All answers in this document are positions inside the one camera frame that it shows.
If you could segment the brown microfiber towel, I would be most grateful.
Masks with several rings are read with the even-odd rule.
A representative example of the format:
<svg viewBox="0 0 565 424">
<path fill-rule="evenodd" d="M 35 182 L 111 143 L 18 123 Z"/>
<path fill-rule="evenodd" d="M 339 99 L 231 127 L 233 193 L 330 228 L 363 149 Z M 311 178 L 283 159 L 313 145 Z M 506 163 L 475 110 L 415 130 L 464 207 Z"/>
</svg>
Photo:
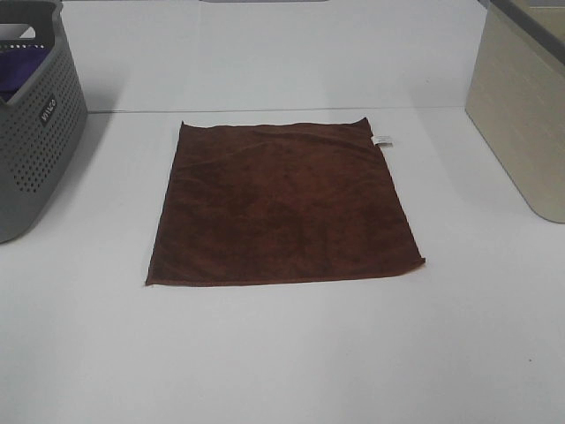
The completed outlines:
<svg viewBox="0 0 565 424">
<path fill-rule="evenodd" d="M 424 263 L 366 118 L 180 126 L 147 284 L 356 280 Z"/>
</svg>

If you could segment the grey perforated plastic basket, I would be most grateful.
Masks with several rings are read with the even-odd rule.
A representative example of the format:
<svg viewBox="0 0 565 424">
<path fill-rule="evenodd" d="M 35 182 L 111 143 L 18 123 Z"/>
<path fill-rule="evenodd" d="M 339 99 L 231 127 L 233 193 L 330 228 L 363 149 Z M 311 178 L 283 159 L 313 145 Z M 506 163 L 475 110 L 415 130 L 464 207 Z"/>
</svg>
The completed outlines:
<svg viewBox="0 0 565 424">
<path fill-rule="evenodd" d="M 1 53 L 45 58 L 1 101 L 1 240 L 34 223 L 64 175 L 87 121 L 87 106 L 60 1 L 3 1 L 1 21 L 28 25 L 30 39 L 4 39 Z"/>
</svg>

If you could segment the beige plastic bin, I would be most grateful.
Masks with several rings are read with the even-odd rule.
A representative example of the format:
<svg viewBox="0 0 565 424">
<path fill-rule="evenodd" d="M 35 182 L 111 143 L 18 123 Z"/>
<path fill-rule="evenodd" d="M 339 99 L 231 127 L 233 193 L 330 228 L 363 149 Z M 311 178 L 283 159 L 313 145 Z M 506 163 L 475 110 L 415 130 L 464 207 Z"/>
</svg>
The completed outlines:
<svg viewBox="0 0 565 424">
<path fill-rule="evenodd" d="M 532 211 L 563 223 L 563 8 L 490 2 L 465 111 Z"/>
</svg>

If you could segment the purple cloth in basket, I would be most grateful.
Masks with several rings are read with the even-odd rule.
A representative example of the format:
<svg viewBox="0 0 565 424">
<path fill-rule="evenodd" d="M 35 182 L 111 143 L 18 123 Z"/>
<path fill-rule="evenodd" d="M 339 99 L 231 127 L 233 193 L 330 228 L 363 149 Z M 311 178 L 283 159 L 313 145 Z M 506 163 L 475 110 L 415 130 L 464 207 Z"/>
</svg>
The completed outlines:
<svg viewBox="0 0 565 424">
<path fill-rule="evenodd" d="M 1 98 L 8 102 L 49 54 L 48 49 L 13 49 L 1 53 Z"/>
</svg>

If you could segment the white towel care label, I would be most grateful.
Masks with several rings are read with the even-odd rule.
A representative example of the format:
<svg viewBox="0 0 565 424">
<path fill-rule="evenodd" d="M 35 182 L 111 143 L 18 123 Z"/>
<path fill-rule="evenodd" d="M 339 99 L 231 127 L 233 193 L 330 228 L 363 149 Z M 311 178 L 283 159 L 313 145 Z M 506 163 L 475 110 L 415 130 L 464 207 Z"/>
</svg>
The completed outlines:
<svg viewBox="0 0 565 424">
<path fill-rule="evenodd" d="M 387 135 L 374 135 L 373 144 L 375 146 L 390 147 L 393 145 L 392 138 Z"/>
</svg>

